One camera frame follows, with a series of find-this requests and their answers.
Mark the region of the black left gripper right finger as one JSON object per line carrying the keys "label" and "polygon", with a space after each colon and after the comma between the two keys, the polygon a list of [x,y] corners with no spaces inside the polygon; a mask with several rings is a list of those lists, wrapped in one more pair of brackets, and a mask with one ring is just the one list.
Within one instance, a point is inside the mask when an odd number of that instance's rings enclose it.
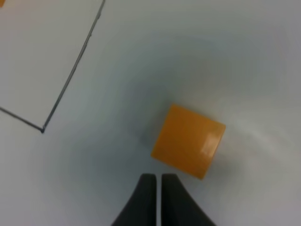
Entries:
{"label": "black left gripper right finger", "polygon": [[195,203],[176,174],[162,175],[161,224],[163,226],[215,225]]}

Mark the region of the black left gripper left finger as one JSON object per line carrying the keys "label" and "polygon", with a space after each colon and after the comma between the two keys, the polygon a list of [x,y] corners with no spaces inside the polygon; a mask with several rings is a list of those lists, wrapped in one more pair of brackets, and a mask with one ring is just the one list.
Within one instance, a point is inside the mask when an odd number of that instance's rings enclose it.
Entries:
{"label": "black left gripper left finger", "polygon": [[142,174],[134,192],[113,226],[155,226],[157,208],[157,179],[154,174]]}

